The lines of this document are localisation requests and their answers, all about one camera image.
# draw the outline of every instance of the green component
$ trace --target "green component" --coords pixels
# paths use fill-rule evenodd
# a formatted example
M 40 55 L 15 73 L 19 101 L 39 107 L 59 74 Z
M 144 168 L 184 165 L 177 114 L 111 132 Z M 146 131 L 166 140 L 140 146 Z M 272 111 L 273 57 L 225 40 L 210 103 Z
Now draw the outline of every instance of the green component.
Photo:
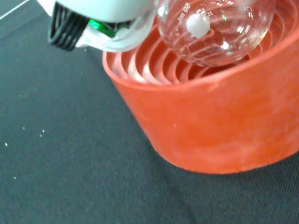
M 109 26 L 105 22 L 95 21 L 90 19 L 88 24 L 94 29 L 106 34 L 107 36 L 113 38 L 115 37 L 117 30 L 113 29 L 113 27 Z
M 113 38 L 115 37 L 119 29 L 121 28 L 129 29 L 132 22 L 128 21 L 128 22 L 121 22 L 121 23 L 108 23 L 108 22 L 100 22 L 100 21 L 90 19 L 88 24 L 94 29 L 100 31 L 101 33 L 104 33 L 107 36 Z

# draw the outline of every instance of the white label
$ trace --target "white label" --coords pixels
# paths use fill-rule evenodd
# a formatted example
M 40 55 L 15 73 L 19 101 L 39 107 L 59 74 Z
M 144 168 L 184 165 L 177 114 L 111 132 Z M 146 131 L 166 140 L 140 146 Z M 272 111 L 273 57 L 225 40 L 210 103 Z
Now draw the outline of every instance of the white label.
M 183 11 L 185 13 L 187 13 L 188 10 L 190 9 L 190 7 L 191 7 L 191 5 L 188 2 L 186 2 L 185 6 L 183 7 Z M 179 17 L 178 17 L 178 21 L 179 22 L 181 22 L 184 19 L 185 13 L 181 13 L 181 15 L 179 15 Z

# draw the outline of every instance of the concentric rings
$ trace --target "concentric rings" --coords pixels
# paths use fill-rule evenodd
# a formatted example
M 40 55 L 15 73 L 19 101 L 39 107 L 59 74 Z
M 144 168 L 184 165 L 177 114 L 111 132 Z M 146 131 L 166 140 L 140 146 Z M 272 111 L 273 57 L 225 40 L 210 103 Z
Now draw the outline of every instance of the concentric rings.
M 115 75 L 128 82 L 157 85 L 180 84 L 214 75 L 260 56 L 298 29 L 299 4 L 294 1 L 277 0 L 272 25 L 262 42 L 250 54 L 234 64 L 217 68 L 203 68 L 189 64 L 166 47 L 160 38 L 157 25 L 154 24 L 150 35 L 139 47 L 125 53 L 107 53 L 108 67 Z

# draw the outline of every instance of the black cloth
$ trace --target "black cloth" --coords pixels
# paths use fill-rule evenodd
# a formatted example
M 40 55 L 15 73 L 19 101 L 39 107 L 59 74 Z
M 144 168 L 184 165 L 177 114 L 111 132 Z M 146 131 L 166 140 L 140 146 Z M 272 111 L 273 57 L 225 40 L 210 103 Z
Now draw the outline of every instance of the black cloth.
M 49 21 L 35 1 L 0 21 L 0 224 L 299 223 L 299 154 L 234 175 L 174 167 L 101 52 L 49 46 Z

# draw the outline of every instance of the orange silicone flask holder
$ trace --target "orange silicone flask holder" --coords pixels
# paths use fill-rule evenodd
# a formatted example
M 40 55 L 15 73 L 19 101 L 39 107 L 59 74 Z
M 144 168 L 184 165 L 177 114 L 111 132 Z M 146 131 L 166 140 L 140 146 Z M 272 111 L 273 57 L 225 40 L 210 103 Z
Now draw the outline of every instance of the orange silicone flask holder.
M 139 47 L 104 52 L 103 64 L 170 163 L 213 174 L 262 167 L 299 151 L 298 12 L 299 1 L 277 0 L 266 37 L 232 65 L 180 60 L 156 25 Z

